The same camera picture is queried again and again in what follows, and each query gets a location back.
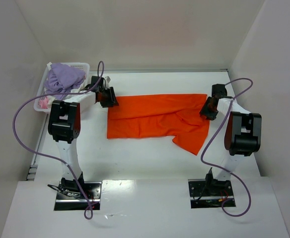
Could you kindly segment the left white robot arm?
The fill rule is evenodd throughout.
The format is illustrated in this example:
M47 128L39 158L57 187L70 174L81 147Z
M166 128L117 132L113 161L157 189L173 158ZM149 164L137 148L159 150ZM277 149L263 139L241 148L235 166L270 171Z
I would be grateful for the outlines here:
M48 133L53 137L62 160L62 178L58 190L67 196L82 196L85 188L83 172L77 155L77 138L81 130L81 113L99 103L103 108L117 106L110 77L91 77L80 95L52 102Z

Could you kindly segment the orange t shirt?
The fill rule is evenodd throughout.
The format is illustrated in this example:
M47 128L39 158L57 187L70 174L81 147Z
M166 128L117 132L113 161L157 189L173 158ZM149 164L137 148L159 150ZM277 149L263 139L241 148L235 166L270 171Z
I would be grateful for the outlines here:
M108 139L141 139L171 136L173 143L197 155L210 122L200 111L206 94L157 94L120 96L108 109Z

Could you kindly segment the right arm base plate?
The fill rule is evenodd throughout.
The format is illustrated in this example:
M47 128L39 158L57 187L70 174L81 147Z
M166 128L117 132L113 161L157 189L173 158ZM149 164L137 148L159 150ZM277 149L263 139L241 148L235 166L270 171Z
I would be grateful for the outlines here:
M221 208L224 201L224 207L235 207L234 195L229 180L213 180L211 184L206 185L204 179L188 180L191 208Z

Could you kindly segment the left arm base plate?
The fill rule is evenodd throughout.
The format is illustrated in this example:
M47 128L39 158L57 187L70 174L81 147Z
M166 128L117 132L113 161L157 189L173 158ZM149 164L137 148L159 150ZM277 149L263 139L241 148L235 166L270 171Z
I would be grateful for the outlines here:
M48 187L57 192L54 211L84 211L88 206L86 199L80 191L62 188L61 183L58 186L49 184ZM100 181L88 181L83 188L86 196L92 203L93 210L100 210L101 187L102 182Z

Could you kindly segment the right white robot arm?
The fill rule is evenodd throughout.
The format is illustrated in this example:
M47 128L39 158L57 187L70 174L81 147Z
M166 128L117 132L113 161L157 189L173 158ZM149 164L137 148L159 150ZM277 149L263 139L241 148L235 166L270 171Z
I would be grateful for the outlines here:
M200 115L207 120L215 120L218 113L224 115L219 128L207 143L201 154L201 161L209 166L221 169L216 178L212 169L206 174L205 185L201 195L216 196L221 190L228 190L230 177L236 169L242 157L248 157L257 152L261 146L262 117L258 113L251 113L241 107L234 97L227 95L224 84L214 84L212 95L207 98ZM204 155L224 125L224 147L230 157L223 166L204 161Z

